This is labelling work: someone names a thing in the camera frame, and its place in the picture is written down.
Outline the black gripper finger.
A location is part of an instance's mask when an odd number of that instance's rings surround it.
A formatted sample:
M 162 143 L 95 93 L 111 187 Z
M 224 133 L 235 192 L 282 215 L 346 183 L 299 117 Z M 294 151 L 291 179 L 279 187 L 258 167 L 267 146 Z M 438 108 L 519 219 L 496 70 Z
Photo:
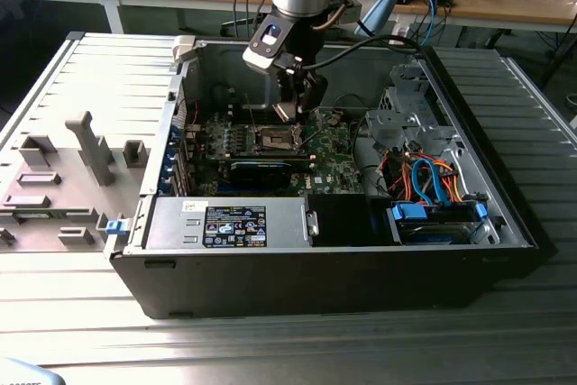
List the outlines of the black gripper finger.
M 298 74 L 294 69 L 278 69 L 276 72 L 279 88 L 279 109 L 295 109 L 298 105 Z
M 298 112 L 304 114 L 317 108 L 328 88 L 327 79 L 315 71 L 308 71 L 303 78 L 302 92 L 298 96 Z

